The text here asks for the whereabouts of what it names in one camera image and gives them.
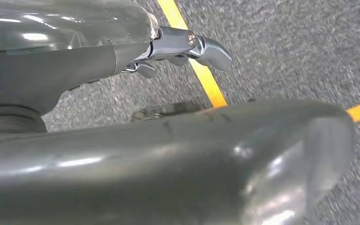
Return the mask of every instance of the screw head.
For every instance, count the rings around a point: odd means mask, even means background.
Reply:
[[[189,33],[187,36],[188,44],[194,46],[196,44],[196,36],[194,33]]]

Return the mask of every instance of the clear plastic cover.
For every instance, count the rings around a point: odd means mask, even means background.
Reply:
[[[0,52],[150,42],[158,23],[129,0],[0,0]]]

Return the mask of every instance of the bolt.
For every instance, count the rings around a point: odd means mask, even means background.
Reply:
[[[189,33],[188,36],[187,36],[187,41],[188,41],[188,44],[191,45],[191,46],[194,46],[195,43],[196,43],[196,36],[194,33]]]

